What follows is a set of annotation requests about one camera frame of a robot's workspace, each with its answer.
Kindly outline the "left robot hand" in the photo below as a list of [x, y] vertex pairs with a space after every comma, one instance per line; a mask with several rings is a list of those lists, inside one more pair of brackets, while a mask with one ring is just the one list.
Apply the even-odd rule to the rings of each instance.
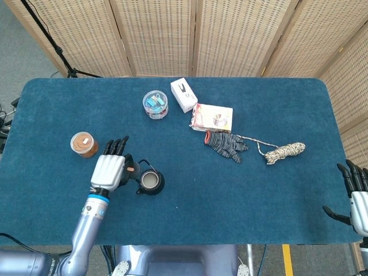
[[129, 136], [110, 140], [95, 165], [90, 185], [91, 194], [107, 195], [138, 176], [140, 165], [131, 154], [124, 154]]

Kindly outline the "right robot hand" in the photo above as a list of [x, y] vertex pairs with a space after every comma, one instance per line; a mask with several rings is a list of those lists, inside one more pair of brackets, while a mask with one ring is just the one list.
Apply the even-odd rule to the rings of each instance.
[[361, 168], [349, 159], [346, 159], [346, 165], [348, 168], [338, 163], [337, 168], [342, 173], [350, 201], [350, 215], [338, 214], [328, 206], [323, 206], [323, 211], [328, 217], [352, 226], [358, 235], [367, 238], [367, 168]]

